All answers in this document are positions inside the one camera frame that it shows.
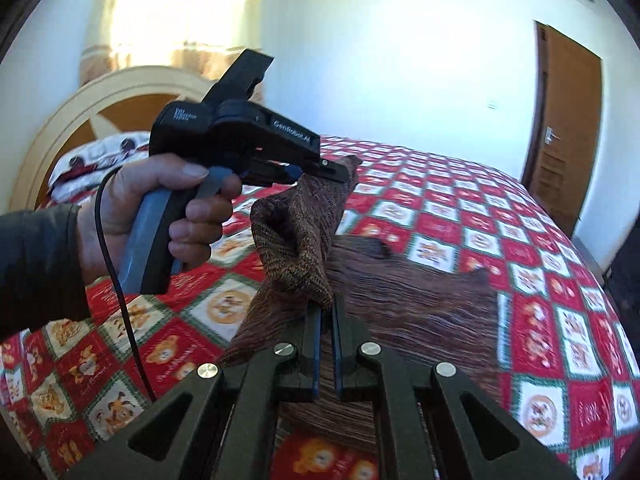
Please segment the left dark sleeve forearm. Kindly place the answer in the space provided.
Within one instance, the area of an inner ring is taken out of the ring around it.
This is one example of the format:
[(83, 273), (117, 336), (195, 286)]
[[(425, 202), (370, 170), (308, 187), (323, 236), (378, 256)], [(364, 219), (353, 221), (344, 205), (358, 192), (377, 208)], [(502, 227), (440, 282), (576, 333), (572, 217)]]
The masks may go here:
[(77, 235), (79, 208), (1, 217), (1, 338), (90, 316)]

